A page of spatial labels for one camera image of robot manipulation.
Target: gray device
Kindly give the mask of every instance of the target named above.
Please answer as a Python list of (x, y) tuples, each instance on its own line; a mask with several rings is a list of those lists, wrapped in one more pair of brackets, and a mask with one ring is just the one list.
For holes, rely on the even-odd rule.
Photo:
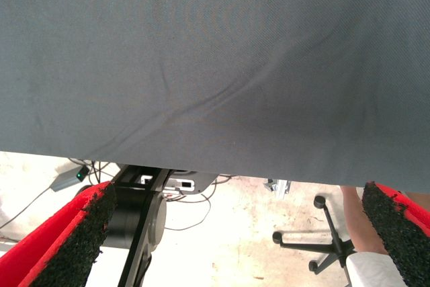
[(59, 174), (51, 184), (51, 189), (54, 192), (68, 188), (69, 186), (81, 183), (85, 176), (88, 174), (86, 166), (75, 167), (70, 171), (65, 171)]

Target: electrical cable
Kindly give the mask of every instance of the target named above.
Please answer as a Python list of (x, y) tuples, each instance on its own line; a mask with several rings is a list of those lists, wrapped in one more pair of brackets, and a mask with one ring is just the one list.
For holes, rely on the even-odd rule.
[(93, 166), (91, 165), (91, 169), (89, 170), (89, 173), (88, 173), (88, 181), (89, 181), (89, 183), (91, 184), (91, 186), (93, 186), (94, 184), (93, 184), (93, 182), (91, 181), (91, 174), (92, 174), (92, 171), (94, 170), (94, 168), (93, 168)]
[(100, 184), (100, 177), (97, 175), (97, 170), (95, 168), (95, 161), (91, 161), (91, 165), (93, 166), (93, 169), (94, 169), (95, 180), (97, 181), (98, 184)]
[(220, 175), (220, 176), (226, 177), (227, 179), (225, 179), (224, 181), (217, 181), (217, 185), (227, 183), (228, 181), (230, 181), (232, 178), (235, 177), (234, 175)]
[(32, 200), (29, 204), (27, 204), (27, 206), (25, 208), (23, 208), (18, 214), (16, 214), (13, 218), (11, 218), (10, 220), (8, 220), (5, 224), (3, 224), (0, 227), (0, 230), (4, 227), (6, 227), (10, 222), (12, 222), (13, 220), (15, 220), (19, 215), (21, 215), (25, 210), (28, 209), (28, 207), (30, 205), (32, 205), (34, 203), (34, 201), (36, 201), (40, 196), (43, 195), (43, 193), (45, 193), (46, 191), (48, 191), (51, 187), (49, 186), (48, 188), (46, 188), (42, 193), (40, 193), (39, 195), (36, 196), (36, 198), (34, 200)]
[(74, 161), (73, 158), (68, 158), (69, 161), (71, 161), (74, 164), (80, 165), (80, 166), (91, 166), (89, 163), (82, 159), (77, 159), (78, 161)]
[(218, 185), (218, 183), (217, 183), (217, 180), (215, 179), (215, 183), (214, 183), (214, 190), (212, 191), (212, 193), (211, 193), (208, 197), (205, 197), (205, 195), (200, 194), (200, 195), (202, 195), (202, 196), (205, 198), (205, 200), (201, 200), (201, 201), (176, 201), (176, 202), (178, 202), (178, 203), (188, 203), (188, 204), (195, 204), (195, 203), (203, 203), (203, 202), (206, 202), (206, 198), (211, 198), (211, 197), (215, 194), (216, 186), (217, 186), (217, 185)]
[(185, 197), (187, 197), (187, 196), (181, 196), (180, 198), (176, 198), (174, 200), (171, 199), (170, 202), (187, 203), (187, 204), (195, 204), (195, 203), (208, 202), (209, 203), (209, 209), (208, 209), (206, 215), (203, 217), (203, 219), (199, 223), (196, 223), (196, 224), (193, 224), (193, 225), (191, 225), (189, 227), (181, 228), (181, 229), (174, 229), (174, 228), (167, 228), (167, 227), (165, 227), (165, 229), (166, 230), (171, 230), (171, 231), (184, 231), (184, 230), (188, 230), (190, 228), (194, 228), (195, 226), (197, 226), (199, 224), (202, 224), (205, 221), (206, 217), (208, 216), (210, 210), (212, 209), (212, 203), (209, 201), (209, 199), (215, 194), (216, 186), (217, 185), (218, 185), (218, 183), (217, 183), (217, 180), (215, 179), (214, 190), (212, 191), (212, 193), (208, 197), (206, 197), (206, 195), (204, 195), (204, 194), (200, 194), (201, 196), (204, 197), (204, 200), (201, 200), (201, 201), (182, 201), (182, 199), (185, 198)]
[(205, 201), (207, 201), (209, 203), (209, 209), (208, 209), (207, 213), (205, 214), (205, 216), (203, 217), (203, 219), (201, 221), (199, 221), (199, 223), (190, 225), (189, 227), (180, 228), (180, 229), (167, 228), (167, 227), (165, 227), (164, 229), (170, 230), (170, 231), (184, 231), (184, 230), (188, 230), (190, 228), (194, 228), (194, 227), (198, 226), (199, 224), (202, 224), (206, 220), (206, 217), (209, 215), (209, 212), (212, 208), (212, 203), (209, 201), (209, 198), (207, 198), (204, 194), (201, 194), (201, 195), (205, 198)]

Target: black cable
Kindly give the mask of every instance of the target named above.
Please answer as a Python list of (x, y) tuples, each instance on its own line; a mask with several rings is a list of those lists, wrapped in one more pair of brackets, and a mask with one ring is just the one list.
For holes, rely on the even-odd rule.
[(94, 169), (95, 180), (97, 181), (98, 184), (100, 184), (100, 177), (97, 175), (97, 169), (95, 168), (95, 161), (91, 161), (91, 165), (93, 166), (93, 169)]
[(91, 166), (89, 163), (82, 159), (77, 159), (77, 161), (74, 161), (73, 158), (68, 158), (69, 161), (71, 161), (74, 164), (80, 165), (80, 166)]
[(205, 197), (205, 195), (203, 195), (203, 194), (200, 194), (200, 195), (202, 195), (204, 198), (205, 198), (205, 200), (201, 200), (201, 201), (176, 201), (176, 202), (178, 202), (178, 203), (189, 203), (189, 204), (193, 204), (193, 203), (203, 203), (203, 202), (206, 202), (206, 198), (211, 198), (214, 194), (215, 194), (215, 191), (216, 191), (216, 186), (218, 185), (218, 183), (217, 183), (217, 180), (215, 179), (215, 183), (214, 183), (214, 190), (212, 191), (212, 193), (209, 195), (209, 197)]
[(91, 174), (92, 174), (92, 171), (94, 170), (94, 168), (93, 168), (93, 166), (91, 165), (91, 169), (89, 170), (89, 173), (88, 173), (88, 181), (89, 181), (89, 183), (91, 184), (91, 186), (94, 186), (94, 184), (93, 184), (93, 182), (91, 181)]
[(99, 161), (99, 180), (101, 180), (101, 161)]
[(217, 185), (218, 184), (224, 184), (227, 183), (228, 181), (230, 181), (234, 176), (233, 175), (220, 175), (222, 177), (227, 177), (227, 179), (225, 179), (224, 181), (217, 181)]
[(204, 194), (201, 194), (201, 195), (205, 198), (205, 201), (208, 201), (209, 209), (208, 209), (206, 215), (203, 217), (203, 219), (199, 223), (196, 223), (196, 224), (190, 225), (189, 227), (185, 227), (185, 228), (181, 228), (181, 229), (174, 229), (174, 228), (167, 228), (167, 227), (165, 227), (164, 229), (171, 230), (171, 231), (184, 231), (184, 230), (188, 230), (190, 228), (194, 228), (194, 227), (198, 226), (199, 224), (202, 224), (206, 220), (206, 217), (208, 216), (210, 209), (212, 208), (212, 203), (209, 201), (209, 198), (207, 198)]
[(45, 193), (46, 191), (48, 191), (49, 189), (50, 189), (51, 187), (49, 186), (48, 188), (46, 188), (42, 193), (40, 193), (39, 195), (37, 195), (36, 196), (36, 198), (34, 199), (34, 200), (32, 200), (25, 208), (23, 208), (22, 210), (21, 210), (21, 212), (19, 212), (18, 214), (16, 214), (13, 218), (11, 218), (10, 220), (8, 220), (5, 224), (3, 224), (1, 227), (0, 227), (0, 230), (2, 229), (2, 228), (4, 228), (4, 227), (6, 227), (10, 222), (12, 222), (13, 220), (15, 220), (19, 215), (21, 215), (22, 214), (22, 212), (24, 212), (25, 210), (27, 210), (28, 209), (28, 207), (30, 206), (30, 205), (32, 205), (33, 203), (34, 203), (34, 201), (36, 201), (40, 196), (42, 196), (42, 194), (43, 193)]

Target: metal bracket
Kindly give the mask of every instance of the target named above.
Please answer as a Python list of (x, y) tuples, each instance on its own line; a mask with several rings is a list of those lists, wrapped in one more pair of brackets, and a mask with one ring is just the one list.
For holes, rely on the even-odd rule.
[(286, 179), (268, 178), (267, 183), (264, 183), (264, 187), (270, 192), (275, 192), (277, 199), (283, 200), (284, 196), (290, 193), (291, 182)]

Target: black rubber padding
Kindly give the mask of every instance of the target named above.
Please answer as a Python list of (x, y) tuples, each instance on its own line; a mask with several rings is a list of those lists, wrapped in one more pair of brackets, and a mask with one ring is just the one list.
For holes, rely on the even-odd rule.
[(430, 286), (430, 238), (404, 217), (405, 206), (394, 202), (375, 183), (367, 183), (363, 207), (407, 286)]
[(100, 245), (106, 238), (105, 225), (112, 217), (115, 207), (115, 189), (113, 185), (109, 185), (102, 197), (93, 199), (87, 207), (88, 215), (31, 286), (84, 286), (100, 253)]

